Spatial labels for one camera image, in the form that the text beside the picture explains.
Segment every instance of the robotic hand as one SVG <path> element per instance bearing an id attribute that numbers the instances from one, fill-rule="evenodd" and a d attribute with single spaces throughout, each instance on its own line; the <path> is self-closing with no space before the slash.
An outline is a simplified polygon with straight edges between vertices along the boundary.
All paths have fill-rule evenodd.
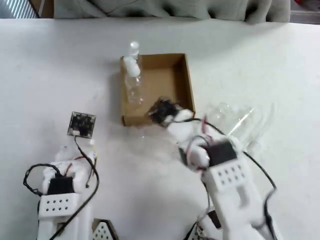
<path id="1" fill-rule="evenodd" d="M 195 135 L 193 113 L 165 98 L 155 103 L 149 116 L 179 141 L 180 150 L 185 153 L 182 155 L 184 164 L 194 171 L 203 171 L 202 181 L 221 225 L 221 239 L 282 239 L 274 221 L 269 222 L 271 226 L 265 225 L 270 215 L 266 216 L 246 156 L 236 138 L 224 136 L 214 128 L 204 126 L 205 123 L 202 127 L 207 129 L 201 135 Z M 185 239 L 194 239 L 192 231 Z"/>
<path id="2" fill-rule="evenodd" d="M 97 155 L 90 141 L 84 151 L 95 165 Z M 52 167 L 43 171 L 44 181 L 39 202 L 38 240 L 49 240 L 68 221 L 68 219 L 88 199 L 88 182 L 92 176 L 92 167 L 79 154 L 76 145 L 63 146 L 50 164 L 56 166 L 62 176 L 57 177 Z M 93 224 L 92 206 L 88 202 L 85 207 L 63 230 L 63 234 L 55 238 L 59 240 L 89 240 L 92 239 Z"/>

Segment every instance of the open box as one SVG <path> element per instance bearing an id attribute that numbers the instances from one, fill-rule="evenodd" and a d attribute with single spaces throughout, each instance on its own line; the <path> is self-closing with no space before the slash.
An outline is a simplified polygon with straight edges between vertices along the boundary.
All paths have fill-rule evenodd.
<path id="1" fill-rule="evenodd" d="M 183 53 L 141 55 L 142 91 L 144 101 L 135 106 L 128 103 L 125 69 L 121 59 L 122 122 L 125 126 L 152 124 L 147 112 L 159 97 L 167 97 L 184 109 L 195 113 L 190 74 Z"/>

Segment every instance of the clear plastic bottle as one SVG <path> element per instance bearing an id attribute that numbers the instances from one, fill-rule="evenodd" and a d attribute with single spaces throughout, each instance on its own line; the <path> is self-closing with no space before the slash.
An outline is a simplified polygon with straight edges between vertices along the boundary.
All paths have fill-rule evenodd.
<path id="1" fill-rule="evenodd" d="M 129 45 L 129 57 L 132 57 L 141 69 L 140 45 L 137 41 L 132 41 Z"/>
<path id="2" fill-rule="evenodd" d="M 132 105 L 140 105 L 144 101 L 140 67 L 132 56 L 124 57 L 123 62 L 126 68 L 124 83 L 127 100 Z"/>

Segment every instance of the table surface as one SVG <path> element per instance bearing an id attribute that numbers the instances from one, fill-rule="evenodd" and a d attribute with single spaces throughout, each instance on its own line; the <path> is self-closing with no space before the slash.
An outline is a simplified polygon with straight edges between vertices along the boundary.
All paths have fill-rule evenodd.
<path id="1" fill-rule="evenodd" d="M 132 40 L 142 54 L 187 54 L 199 116 L 209 103 L 275 104 L 259 158 L 279 188 L 270 209 L 285 239 L 320 239 L 320 26 L 2 19 L 0 32 L 0 239 L 35 239 L 39 199 L 22 180 L 30 165 L 53 160 L 72 111 L 97 115 L 94 216 L 112 220 L 120 239 L 182 239 L 206 208 L 197 175 L 168 154 L 139 157 L 128 147 L 139 132 L 120 123 L 118 62 Z M 252 171 L 266 193 L 268 181 Z"/>

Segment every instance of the bottle cap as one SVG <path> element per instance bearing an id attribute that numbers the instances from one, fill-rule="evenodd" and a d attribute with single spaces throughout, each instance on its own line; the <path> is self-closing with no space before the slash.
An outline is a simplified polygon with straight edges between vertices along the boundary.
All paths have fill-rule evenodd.
<path id="1" fill-rule="evenodd" d="M 131 78 L 136 78 L 140 75 L 140 68 L 137 62 L 131 56 L 123 58 L 126 71 Z"/>
<path id="2" fill-rule="evenodd" d="M 129 56 L 133 57 L 133 59 L 137 59 L 139 55 L 139 43 L 137 41 L 132 41 L 129 47 Z"/>

